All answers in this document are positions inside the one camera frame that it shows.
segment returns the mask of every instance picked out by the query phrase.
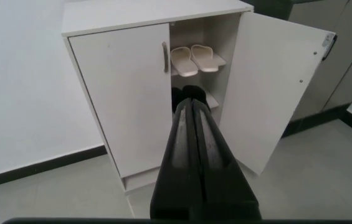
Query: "gray tile floor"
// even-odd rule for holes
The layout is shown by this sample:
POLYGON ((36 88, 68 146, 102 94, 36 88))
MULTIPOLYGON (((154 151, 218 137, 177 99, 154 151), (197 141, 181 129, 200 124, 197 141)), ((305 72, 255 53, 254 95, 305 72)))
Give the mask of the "gray tile floor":
MULTIPOLYGON (((125 196, 109 162, 101 156, 0 185, 0 223, 12 217, 148 218, 153 185, 125 196)), ((341 121, 282 139, 261 176, 241 169, 263 218, 352 219, 352 129, 341 121)))

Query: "white slipper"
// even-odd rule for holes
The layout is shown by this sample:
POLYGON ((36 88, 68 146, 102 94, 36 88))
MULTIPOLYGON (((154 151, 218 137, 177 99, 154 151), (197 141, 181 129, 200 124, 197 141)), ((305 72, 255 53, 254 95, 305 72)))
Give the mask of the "white slipper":
POLYGON ((187 47, 178 47, 170 52, 171 63, 182 77, 198 73, 198 67, 191 60, 191 51, 187 47))
POLYGON ((216 72, 219 64, 213 59, 213 49, 199 44, 191 47, 192 60, 202 72, 216 72))

